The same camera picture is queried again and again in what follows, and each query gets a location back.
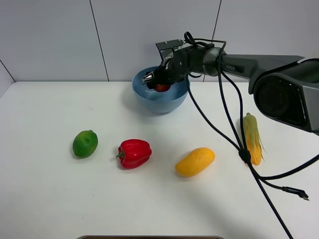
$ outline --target bell pepper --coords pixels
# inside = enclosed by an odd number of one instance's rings
[[[151,154],[149,143],[140,139],[129,139],[121,143],[116,157],[120,159],[123,168],[132,169],[148,161]]]

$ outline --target pepper stem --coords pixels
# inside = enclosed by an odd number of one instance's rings
[[[118,158],[118,157],[125,157],[124,151],[122,151],[121,153],[119,153],[118,155],[116,155],[116,157],[117,157],[117,158]]]

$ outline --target yellow mango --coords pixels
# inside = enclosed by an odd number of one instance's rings
[[[191,177],[207,168],[215,159],[215,153],[209,148],[194,149],[188,156],[175,165],[178,174]]]
[[[251,156],[251,163],[259,165],[263,158],[263,154],[261,150],[262,143],[258,132],[257,120],[253,115],[247,113],[247,115],[243,118],[243,125],[247,149]]]

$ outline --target ear of corn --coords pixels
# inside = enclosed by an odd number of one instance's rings
[[[258,132],[257,120],[250,113],[247,113],[243,118],[243,124],[247,148],[251,156],[251,163],[259,165],[263,158],[263,154],[261,152],[261,140]]]

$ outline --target tabletop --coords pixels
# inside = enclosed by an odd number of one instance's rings
[[[255,167],[280,174],[318,153],[319,137],[263,116],[237,83],[244,113],[259,124],[267,153]],[[239,102],[224,83],[238,127]],[[218,83],[191,83],[211,122],[235,140]],[[93,130],[99,140],[86,159],[72,154],[74,137]],[[122,141],[150,143],[150,160],[123,170]],[[198,147],[215,161],[199,175],[181,178],[174,165]],[[310,201],[266,187],[295,238],[315,238],[319,224],[319,164],[274,180],[305,190]],[[96,236],[218,236],[224,239],[287,238],[236,149],[201,117],[189,96],[169,114],[140,106],[129,82],[19,82],[0,99],[0,237],[76,239]]]

